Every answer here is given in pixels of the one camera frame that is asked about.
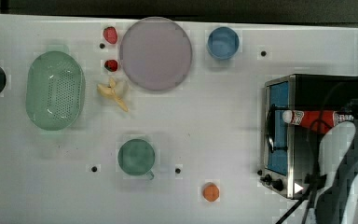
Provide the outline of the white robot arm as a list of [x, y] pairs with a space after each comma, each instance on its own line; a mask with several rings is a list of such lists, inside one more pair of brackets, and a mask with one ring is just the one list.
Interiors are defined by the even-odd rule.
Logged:
[[310, 212], [315, 224], [353, 224], [358, 205], [358, 99], [346, 110], [353, 121], [332, 128], [319, 146], [321, 188]]

